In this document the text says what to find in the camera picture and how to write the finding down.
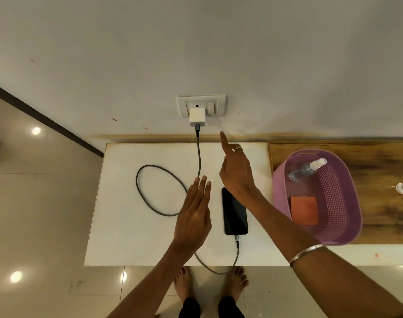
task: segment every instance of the wall socket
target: wall socket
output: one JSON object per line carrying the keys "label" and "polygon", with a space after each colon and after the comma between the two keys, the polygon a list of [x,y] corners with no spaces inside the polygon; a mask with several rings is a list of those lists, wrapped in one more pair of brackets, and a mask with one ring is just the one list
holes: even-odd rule
{"label": "wall socket", "polygon": [[190,115],[190,108],[202,107],[206,116],[223,116],[226,95],[177,96],[178,111],[182,117]]}

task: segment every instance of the bracelet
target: bracelet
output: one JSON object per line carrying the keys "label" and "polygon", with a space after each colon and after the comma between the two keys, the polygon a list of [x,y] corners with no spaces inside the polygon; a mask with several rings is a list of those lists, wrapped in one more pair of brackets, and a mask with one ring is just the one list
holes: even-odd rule
{"label": "bracelet", "polygon": [[290,267],[293,267],[294,262],[295,262],[298,258],[301,258],[301,257],[304,256],[306,253],[309,253],[310,251],[319,249],[319,248],[321,248],[321,247],[324,247],[324,245],[323,245],[323,244],[317,244],[317,245],[308,247],[308,248],[306,248],[305,250],[300,251],[298,254],[296,254],[296,255],[294,256],[293,259],[290,260]]}

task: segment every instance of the pink basket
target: pink basket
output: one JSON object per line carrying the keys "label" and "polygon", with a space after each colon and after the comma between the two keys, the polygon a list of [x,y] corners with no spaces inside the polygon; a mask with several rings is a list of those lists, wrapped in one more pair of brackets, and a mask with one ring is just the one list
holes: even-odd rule
{"label": "pink basket", "polygon": [[[300,182],[290,180],[290,173],[319,158],[327,164],[316,174]],[[342,246],[353,241],[362,229],[362,214],[352,177],[344,162],[326,150],[298,150],[273,173],[273,204],[290,219],[289,198],[314,196],[319,222],[304,226],[321,243]]]}

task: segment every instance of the smartphone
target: smartphone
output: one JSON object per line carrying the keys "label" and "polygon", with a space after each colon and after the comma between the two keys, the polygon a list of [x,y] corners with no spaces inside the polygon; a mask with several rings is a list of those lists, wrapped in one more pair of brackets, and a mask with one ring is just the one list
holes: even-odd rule
{"label": "smartphone", "polygon": [[225,234],[246,235],[249,232],[246,208],[225,187],[222,189],[222,207]]}

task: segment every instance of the black wall trim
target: black wall trim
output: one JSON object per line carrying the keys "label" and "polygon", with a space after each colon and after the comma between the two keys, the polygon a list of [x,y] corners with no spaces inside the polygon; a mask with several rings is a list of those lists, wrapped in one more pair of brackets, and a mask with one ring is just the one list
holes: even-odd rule
{"label": "black wall trim", "polygon": [[16,98],[12,94],[9,94],[4,89],[0,88],[0,99],[4,100],[5,102],[9,103],[10,105],[18,108],[19,110],[23,111],[24,113],[28,114],[32,118],[35,118],[39,122],[45,124],[46,126],[54,129],[56,132],[66,136],[70,140],[73,140],[75,143],[81,145],[82,147],[88,149],[89,151],[97,154],[100,157],[104,157],[104,154],[99,151],[97,148],[93,147],[92,145],[88,144],[85,140],[79,138],[77,135],[71,133],[66,128],[63,128],[58,123],[53,122],[49,117],[44,116],[42,113],[36,111],[31,106],[25,104],[19,98]]}

